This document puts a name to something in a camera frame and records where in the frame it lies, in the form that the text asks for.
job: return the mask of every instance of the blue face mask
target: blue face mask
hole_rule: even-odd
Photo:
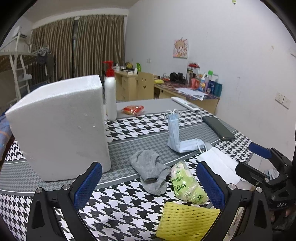
[[[201,149],[205,147],[205,143],[200,139],[191,139],[186,141],[180,141],[179,138],[179,115],[175,113],[176,109],[168,115],[168,129],[169,129],[169,137],[168,137],[168,146],[179,153],[184,152],[192,152],[195,150],[199,150],[201,153]]]

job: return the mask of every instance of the black headphones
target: black headphones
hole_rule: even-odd
[[[185,84],[186,81],[182,73],[176,74],[175,72],[170,74],[170,80],[179,84]]]

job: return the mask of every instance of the white bed ladder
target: white bed ladder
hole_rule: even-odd
[[[22,68],[20,69],[17,69],[17,58],[20,57],[20,62],[21,62],[21,65],[22,65]],[[22,55],[17,55],[15,56],[15,60],[13,61],[12,60],[12,55],[9,56],[9,60],[10,60],[10,65],[11,65],[11,68],[12,68],[12,72],[13,72],[13,78],[14,78],[14,81],[15,81],[15,93],[16,93],[16,98],[14,100],[12,100],[12,102],[14,101],[19,101],[22,96],[20,94],[20,89],[22,88],[27,88],[27,91],[28,93],[30,93],[30,88],[29,88],[29,83],[28,83],[28,80],[18,80],[17,78],[17,70],[23,70],[23,74],[27,74],[26,72],[26,67],[25,67],[25,64],[24,64],[24,61],[22,59]],[[22,86],[19,86],[19,82],[25,82],[24,85]]]

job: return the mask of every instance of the bunk bed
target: bunk bed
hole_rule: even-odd
[[[25,41],[25,43],[28,45],[28,53],[19,52],[17,50],[19,40],[20,38],[26,39],[26,37],[26,35],[22,34],[21,32],[18,32],[17,35],[11,39],[10,42],[8,42],[0,49],[0,73],[7,70],[12,70],[15,84],[16,98],[6,103],[6,105],[11,105],[22,98],[20,93],[20,90],[22,88],[26,88],[27,92],[30,93],[28,80],[32,78],[32,76],[28,77],[29,75],[26,72],[26,66],[36,62],[37,53],[40,51],[40,49],[43,49],[43,47],[41,46],[28,44]],[[1,50],[3,50],[7,45],[12,43],[13,41],[16,41],[15,51],[1,52]],[[26,78],[18,78],[17,71],[19,70],[22,70],[22,74],[23,76],[26,76]]]

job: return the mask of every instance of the beige curtain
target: beige curtain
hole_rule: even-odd
[[[55,58],[54,78],[72,78],[72,33],[74,18],[62,19],[33,29],[31,43],[43,47],[49,47]],[[31,66],[33,76],[32,84],[43,82],[45,78],[44,68],[35,64]]]
[[[78,22],[74,68],[76,77],[101,74],[102,61],[124,62],[124,16],[88,15]]]

